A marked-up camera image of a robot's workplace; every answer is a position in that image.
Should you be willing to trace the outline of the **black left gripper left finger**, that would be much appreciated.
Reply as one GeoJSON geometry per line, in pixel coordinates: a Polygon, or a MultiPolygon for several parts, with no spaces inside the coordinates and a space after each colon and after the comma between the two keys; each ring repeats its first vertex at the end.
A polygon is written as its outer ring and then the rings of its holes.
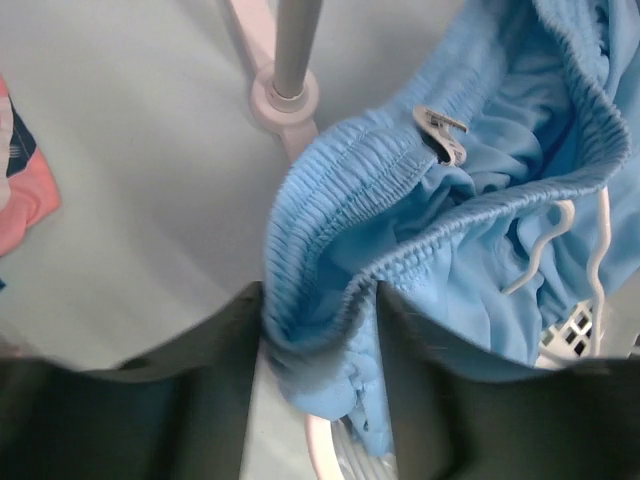
{"type": "Polygon", "coordinates": [[[5,479],[237,479],[262,286],[113,369],[1,361],[5,479]]]}

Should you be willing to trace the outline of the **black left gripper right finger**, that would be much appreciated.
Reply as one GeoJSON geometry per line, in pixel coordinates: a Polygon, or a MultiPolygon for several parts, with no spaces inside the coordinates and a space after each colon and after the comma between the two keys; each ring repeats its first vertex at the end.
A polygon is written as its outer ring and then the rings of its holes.
{"type": "Polygon", "coordinates": [[[512,362],[378,286],[378,337],[402,479],[635,479],[639,362],[512,362]]]}

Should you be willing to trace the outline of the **light blue shorts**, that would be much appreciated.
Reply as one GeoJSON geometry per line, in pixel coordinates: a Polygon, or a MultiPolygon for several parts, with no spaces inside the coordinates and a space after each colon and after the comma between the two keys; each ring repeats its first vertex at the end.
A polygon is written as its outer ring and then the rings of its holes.
{"type": "Polygon", "coordinates": [[[293,164],[265,242],[263,322],[284,398],[392,448],[378,281],[458,335],[533,364],[592,294],[639,266],[639,5],[469,1],[384,106],[293,164]]]}

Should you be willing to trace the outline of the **pink shark print shorts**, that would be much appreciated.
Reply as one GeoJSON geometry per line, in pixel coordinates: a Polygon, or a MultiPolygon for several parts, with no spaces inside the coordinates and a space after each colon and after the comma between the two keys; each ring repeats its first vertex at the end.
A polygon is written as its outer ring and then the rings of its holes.
{"type": "Polygon", "coordinates": [[[61,199],[38,144],[1,84],[1,254],[14,250],[27,231],[56,211],[61,199]]]}

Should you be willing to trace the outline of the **white plastic laundry basket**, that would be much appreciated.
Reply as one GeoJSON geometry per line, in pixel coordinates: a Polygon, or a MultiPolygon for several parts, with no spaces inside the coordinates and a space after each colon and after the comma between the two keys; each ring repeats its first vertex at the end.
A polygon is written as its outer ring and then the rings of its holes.
{"type": "Polygon", "coordinates": [[[395,455],[378,461],[339,422],[308,416],[320,479],[635,479],[639,326],[606,309],[600,267],[610,200],[597,195],[593,297],[539,349],[534,367],[489,353],[377,287],[377,327],[395,455]]]}

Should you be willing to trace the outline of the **metal clothes rack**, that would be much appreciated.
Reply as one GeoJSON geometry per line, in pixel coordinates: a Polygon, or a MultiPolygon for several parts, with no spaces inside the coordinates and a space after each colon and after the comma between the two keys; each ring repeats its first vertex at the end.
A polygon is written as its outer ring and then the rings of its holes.
{"type": "Polygon", "coordinates": [[[230,0],[231,15],[255,74],[249,95],[255,119],[277,135],[295,161],[318,135],[320,90],[309,69],[323,2],[230,0]]]}

